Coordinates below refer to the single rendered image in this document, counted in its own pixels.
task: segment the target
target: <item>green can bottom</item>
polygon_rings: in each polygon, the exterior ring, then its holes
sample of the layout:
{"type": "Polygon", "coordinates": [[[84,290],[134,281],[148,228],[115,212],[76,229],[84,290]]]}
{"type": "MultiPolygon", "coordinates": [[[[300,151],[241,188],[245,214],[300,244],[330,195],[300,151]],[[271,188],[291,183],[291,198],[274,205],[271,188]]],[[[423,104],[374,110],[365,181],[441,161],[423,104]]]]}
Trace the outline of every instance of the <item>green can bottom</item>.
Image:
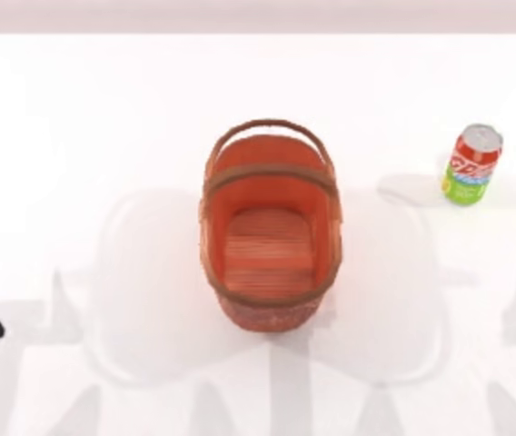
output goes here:
{"type": "Polygon", "coordinates": [[[468,206],[477,203],[486,192],[486,184],[466,184],[457,181],[449,166],[442,181],[444,195],[453,203],[468,206]]]}

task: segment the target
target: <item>red and green can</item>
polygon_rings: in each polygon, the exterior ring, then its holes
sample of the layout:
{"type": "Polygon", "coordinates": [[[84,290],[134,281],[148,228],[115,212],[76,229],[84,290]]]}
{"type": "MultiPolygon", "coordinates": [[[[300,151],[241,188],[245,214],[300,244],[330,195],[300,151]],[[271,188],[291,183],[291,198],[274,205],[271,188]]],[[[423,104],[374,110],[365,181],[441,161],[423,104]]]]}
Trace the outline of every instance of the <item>red and green can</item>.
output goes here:
{"type": "Polygon", "coordinates": [[[502,154],[502,136],[486,124],[464,129],[451,154],[442,190],[452,202],[477,203],[486,192],[502,154]]]}

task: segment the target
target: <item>can label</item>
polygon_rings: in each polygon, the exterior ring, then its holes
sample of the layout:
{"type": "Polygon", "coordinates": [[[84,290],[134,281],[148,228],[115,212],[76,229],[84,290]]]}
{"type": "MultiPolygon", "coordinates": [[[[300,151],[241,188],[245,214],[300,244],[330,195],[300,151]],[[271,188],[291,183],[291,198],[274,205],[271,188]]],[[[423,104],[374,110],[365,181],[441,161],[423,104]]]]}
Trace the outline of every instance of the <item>can label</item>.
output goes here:
{"type": "Polygon", "coordinates": [[[500,154],[501,148],[489,153],[478,152],[460,136],[443,178],[442,190],[445,195],[459,204],[478,202],[490,183],[500,154]]]}

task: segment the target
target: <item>wooden basket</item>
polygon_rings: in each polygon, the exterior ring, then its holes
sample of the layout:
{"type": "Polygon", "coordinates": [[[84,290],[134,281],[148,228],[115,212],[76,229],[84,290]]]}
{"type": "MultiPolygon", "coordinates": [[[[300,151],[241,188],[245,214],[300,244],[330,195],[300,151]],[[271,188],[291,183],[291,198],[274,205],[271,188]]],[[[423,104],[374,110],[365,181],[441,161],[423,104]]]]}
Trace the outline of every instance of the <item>wooden basket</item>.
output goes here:
{"type": "Polygon", "coordinates": [[[323,143],[284,120],[238,125],[216,143],[200,203],[201,256],[224,312],[254,332],[299,327],[318,309],[342,261],[341,203],[323,143]],[[306,137],[255,134],[283,127],[306,137]]]}

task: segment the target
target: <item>can lid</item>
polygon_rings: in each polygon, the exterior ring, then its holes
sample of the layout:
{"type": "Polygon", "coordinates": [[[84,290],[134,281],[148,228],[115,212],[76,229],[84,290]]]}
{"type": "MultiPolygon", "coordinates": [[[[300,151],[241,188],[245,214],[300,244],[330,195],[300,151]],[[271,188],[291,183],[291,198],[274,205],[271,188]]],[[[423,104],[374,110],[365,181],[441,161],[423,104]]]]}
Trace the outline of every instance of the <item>can lid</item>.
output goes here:
{"type": "Polygon", "coordinates": [[[502,135],[486,124],[471,124],[461,134],[470,148],[480,153],[491,153],[502,148],[502,135]]]}

